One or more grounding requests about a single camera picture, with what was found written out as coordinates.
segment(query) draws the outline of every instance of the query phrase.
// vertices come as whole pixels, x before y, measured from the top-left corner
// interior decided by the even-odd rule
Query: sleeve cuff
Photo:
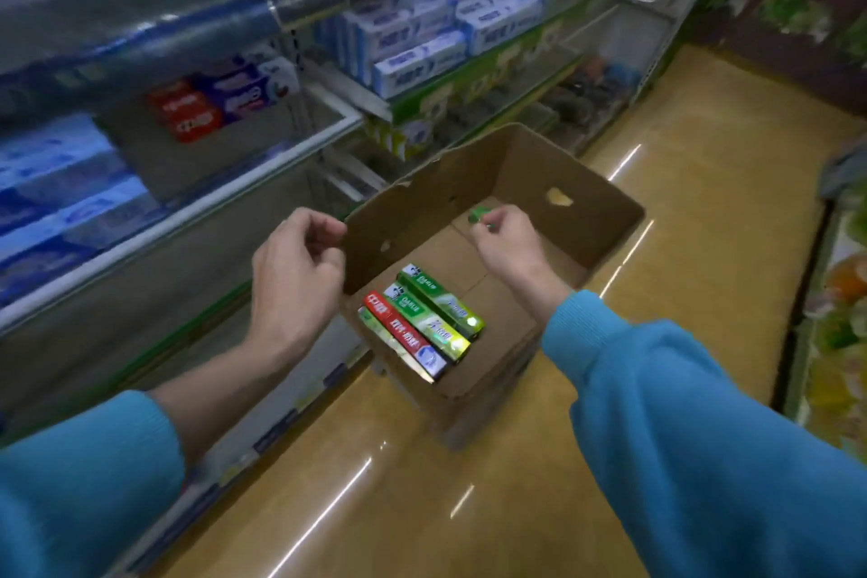
[[[584,373],[602,348],[629,323],[589,290],[572,294],[548,321],[542,351],[580,390]]]

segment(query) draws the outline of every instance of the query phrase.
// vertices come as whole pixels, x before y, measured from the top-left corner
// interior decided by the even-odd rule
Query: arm
[[[102,575],[179,495],[185,464],[265,397],[331,320],[345,232],[297,210],[253,258],[250,331],[239,347],[0,452],[0,575]]]
[[[867,573],[863,466],[738,391],[676,325],[631,326],[549,268],[528,278],[520,263],[544,269],[535,232],[499,214],[499,233],[473,231],[483,260],[546,325],[545,354],[580,396],[578,444],[651,574]],[[501,254],[512,233],[523,245]]]

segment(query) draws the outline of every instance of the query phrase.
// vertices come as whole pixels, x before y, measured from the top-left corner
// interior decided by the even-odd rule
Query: blue sweatshirt
[[[655,576],[867,575],[867,470],[746,397],[670,322],[574,294],[545,354],[599,487]],[[0,576],[95,578],[178,495],[168,419],[128,392],[0,453]]]

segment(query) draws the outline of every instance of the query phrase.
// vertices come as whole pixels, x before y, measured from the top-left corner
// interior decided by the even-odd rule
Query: cardboard box
[[[559,191],[550,198],[556,203],[549,200],[551,189]],[[542,333],[509,288],[485,271],[468,240],[469,211],[500,202],[526,211],[551,265],[573,288],[580,288],[644,218],[642,207],[603,177],[526,126],[510,123],[444,152],[346,221],[344,316],[446,432],[492,392],[508,392],[505,380],[517,378]],[[407,368],[356,314],[363,296],[381,292],[407,263],[425,266],[485,321],[485,333],[461,363],[433,385]]]

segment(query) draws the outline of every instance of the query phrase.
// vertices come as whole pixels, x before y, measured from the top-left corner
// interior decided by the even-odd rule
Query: floor
[[[818,169],[861,123],[684,49],[583,158],[648,210],[589,288],[631,321],[686,327],[766,402],[818,223]],[[643,575],[572,437],[574,398],[537,358],[450,452],[366,371],[154,575]]]

